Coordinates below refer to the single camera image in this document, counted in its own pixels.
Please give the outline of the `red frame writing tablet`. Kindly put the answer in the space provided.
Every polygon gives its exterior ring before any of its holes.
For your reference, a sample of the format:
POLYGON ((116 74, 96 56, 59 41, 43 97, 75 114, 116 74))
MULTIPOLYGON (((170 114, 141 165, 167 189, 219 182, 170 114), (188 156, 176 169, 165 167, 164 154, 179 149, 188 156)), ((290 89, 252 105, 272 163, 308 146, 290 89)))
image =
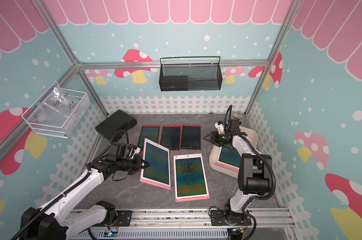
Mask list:
POLYGON ((155 126, 155 125, 142 126, 137 146, 143 149, 145 139, 149 139, 157 143, 159 139, 160 127, 161 126, 155 126))

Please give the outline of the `white plastic storage box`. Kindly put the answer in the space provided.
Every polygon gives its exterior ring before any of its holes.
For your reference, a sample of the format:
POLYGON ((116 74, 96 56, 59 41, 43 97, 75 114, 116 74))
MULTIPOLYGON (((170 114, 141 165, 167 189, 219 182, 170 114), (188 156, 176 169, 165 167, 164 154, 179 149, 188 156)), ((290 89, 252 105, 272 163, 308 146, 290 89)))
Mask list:
POLYGON ((237 179, 240 163, 241 154, 237 149, 213 146, 209 157, 209 165, 213 170, 237 179))

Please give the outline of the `pink frame writing tablet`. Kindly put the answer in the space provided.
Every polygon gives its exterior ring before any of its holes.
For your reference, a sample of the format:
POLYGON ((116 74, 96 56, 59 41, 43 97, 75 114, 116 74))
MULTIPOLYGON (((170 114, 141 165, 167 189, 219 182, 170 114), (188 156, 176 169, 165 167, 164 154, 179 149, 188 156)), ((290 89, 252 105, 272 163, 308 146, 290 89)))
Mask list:
POLYGON ((176 202, 210 198, 202 154, 177 155, 173 163, 176 202))

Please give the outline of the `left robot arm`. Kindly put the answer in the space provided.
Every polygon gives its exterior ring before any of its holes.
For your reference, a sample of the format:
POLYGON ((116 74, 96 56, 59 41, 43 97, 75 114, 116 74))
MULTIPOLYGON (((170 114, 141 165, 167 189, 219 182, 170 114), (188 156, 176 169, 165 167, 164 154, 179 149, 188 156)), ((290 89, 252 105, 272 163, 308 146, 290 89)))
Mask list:
POLYGON ((68 215, 84 197, 109 177, 114 177, 116 172, 126 172, 130 176, 150 167, 150 163, 139 155, 140 148, 130 142, 118 145, 115 154, 108 153, 119 135, 127 136, 128 133, 126 130, 114 133, 105 150, 85 165, 83 174, 68 188, 41 207, 26 210, 21 218, 20 230, 13 239, 69 240, 83 231, 95 239, 90 230, 92 226, 115 227, 120 216, 115 205, 107 201, 99 201, 74 217, 68 215))

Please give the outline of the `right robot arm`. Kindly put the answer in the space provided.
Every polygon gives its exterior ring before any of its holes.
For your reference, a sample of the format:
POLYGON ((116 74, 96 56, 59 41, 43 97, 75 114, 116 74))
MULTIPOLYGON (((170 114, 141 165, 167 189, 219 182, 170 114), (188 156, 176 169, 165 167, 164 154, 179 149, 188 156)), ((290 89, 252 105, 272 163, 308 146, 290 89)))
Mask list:
POLYGON ((212 207, 209 215, 214 226, 255 226, 247 208, 254 200, 264 201, 274 195, 276 176, 272 157, 256 149, 257 133, 233 119, 232 108, 228 107, 224 120, 216 122, 216 129, 204 140, 214 146, 209 157, 210 167, 235 177, 238 190, 223 210, 212 207))

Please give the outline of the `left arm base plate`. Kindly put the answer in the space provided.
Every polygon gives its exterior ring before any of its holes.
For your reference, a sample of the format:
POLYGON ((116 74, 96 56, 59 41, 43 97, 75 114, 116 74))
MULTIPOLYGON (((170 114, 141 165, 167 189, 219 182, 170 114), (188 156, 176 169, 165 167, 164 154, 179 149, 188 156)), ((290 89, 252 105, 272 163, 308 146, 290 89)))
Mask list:
POLYGON ((111 222, 109 227, 129 227, 132 219, 132 211, 118 210, 111 214, 111 222))

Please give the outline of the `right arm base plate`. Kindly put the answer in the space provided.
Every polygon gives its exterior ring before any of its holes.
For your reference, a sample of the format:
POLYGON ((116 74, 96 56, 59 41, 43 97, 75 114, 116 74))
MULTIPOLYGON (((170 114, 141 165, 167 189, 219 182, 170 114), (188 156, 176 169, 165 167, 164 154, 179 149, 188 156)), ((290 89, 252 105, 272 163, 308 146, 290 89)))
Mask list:
POLYGON ((244 213, 234 213, 218 209, 209 210, 212 226, 251 226, 251 218, 244 213))

